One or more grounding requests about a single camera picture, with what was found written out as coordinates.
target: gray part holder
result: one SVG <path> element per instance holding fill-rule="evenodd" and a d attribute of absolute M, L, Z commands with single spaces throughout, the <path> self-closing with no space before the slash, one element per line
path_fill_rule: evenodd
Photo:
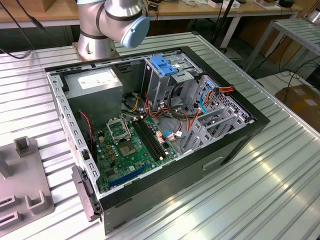
<path fill-rule="evenodd" d="M 0 237 L 55 209 L 36 140 L 0 147 Z"/>

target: slotted metal worktable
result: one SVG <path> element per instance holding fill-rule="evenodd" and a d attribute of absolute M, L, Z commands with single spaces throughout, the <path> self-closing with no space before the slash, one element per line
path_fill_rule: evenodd
<path fill-rule="evenodd" d="M 251 65 L 254 63 L 257 55 L 261 51 L 261 48 L 274 29 L 279 30 L 280 33 L 266 53 L 266 56 L 272 53 L 272 50 L 276 48 L 284 35 L 301 44 L 307 50 L 310 50 L 320 56 L 320 26 L 317 26 L 305 19 L 272 20 L 250 55 L 247 65 L 245 66 L 246 72 L 248 72 Z"/>
<path fill-rule="evenodd" d="M 319 134 L 192 33 L 147 37 L 121 55 L 189 46 L 234 84 L 271 122 L 235 159 L 112 232 L 109 239 L 311 239 L 320 233 Z M 79 62 L 72 47 L 37 50 L 32 58 L 0 56 L 0 145 L 35 137 L 55 211 L 1 240 L 102 240 L 88 222 L 72 182 L 74 164 L 58 120 L 45 67 Z"/>

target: wooden desk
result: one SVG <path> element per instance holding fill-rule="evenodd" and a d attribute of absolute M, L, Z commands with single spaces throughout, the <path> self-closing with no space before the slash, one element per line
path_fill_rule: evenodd
<path fill-rule="evenodd" d="M 29 22 L 29 19 L 24 12 L 18 7 L 7 6 L 7 9 L 19 22 L 21 27 L 29 28 L 34 25 Z M 177 19 L 203 19 L 217 18 L 220 8 L 213 8 L 207 4 L 199 4 L 198 6 L 189 6 L 185 2 L 162 2 L 159 4 L 158 20 L 177 20 Z M 291 15 L 290 18 L 296 18 L 302 10 L 301 7 L 293 5 L 291 9 L 282 8 L 276 10 L 266 10 L 253 2 L 247 0 L 247 3 L 241 4 L 239 8 L 231 9 L 228 17 L 233 17 L 231 25 L 226 33 L 221 47 L 225 48 L 231 36 L 233 35 L 241 17 L 246 16 L 267 16 L 267 15 Z M 75 0 L 56 0 L 56 2 L 46 11 L 28 11 L 28 13 L 41 21 L 45 27 L 50 26 L 69 26 L 79 24 L 78 7 Z M 156 19 L 156 13 L 150 11 L 150 19 Z M 16 28 L 17 26 L 8 16 L 8 14 L 0 9 L 0 29 Z"/>

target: ram slot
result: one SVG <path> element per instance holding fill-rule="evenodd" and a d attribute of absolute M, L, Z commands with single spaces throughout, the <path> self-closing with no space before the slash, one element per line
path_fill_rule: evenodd
<path fill-rule="evenodd" d="M 136 121 L 132 125 L 155 161 L 158 161 L 161 159 L 161 157 L 164 158 L 166 156 L 164 150 L 161 148 L 154 136 L 150 133 L 149 128 L 143 121 Z"/>
<path fill-rule="evenodd" d="M 142 128 L 144 133 L 147 133 L 148 137 L 150 138 L 150 141 L 152 142 L 153 146 L 155 147 L 155 150 L 158 152 L 158 154 L 161 157 L 166 157 L 165 151 L 160 146 L 160 143 L 154 138 L 154 135 L 150 132 L 148 126 L 145 124 L 144 121 L 139 122 L 140 127 Z"/>

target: pcie slot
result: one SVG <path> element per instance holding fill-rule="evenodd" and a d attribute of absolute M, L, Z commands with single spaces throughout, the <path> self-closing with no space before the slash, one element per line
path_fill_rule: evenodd
<path fill-rule="evenodd" d="M 141 168 L 139 168 L 139 169 L 137 169 L 137 170 L 135 170 L 133 172 L 130 172 L 127 175 L 120 177 L 119 179 L 116 179 L 116 180 L 110 182 L 109 183 L 109 187 L 113 187 L 115 185 L 119 185 L 119 184 L 121 184 L 121 183 L 123 183 L 123 182 L 125 182 L 125 181 L 127 181 L 129 179 L 132 179 L 133 177 L 138 176 L 139 174 L 142 174 L 142 172 L 145 170 L 146 166 L 148 166 L 148 165 L 144 165 L 143 167 L 141 167 Z"/>

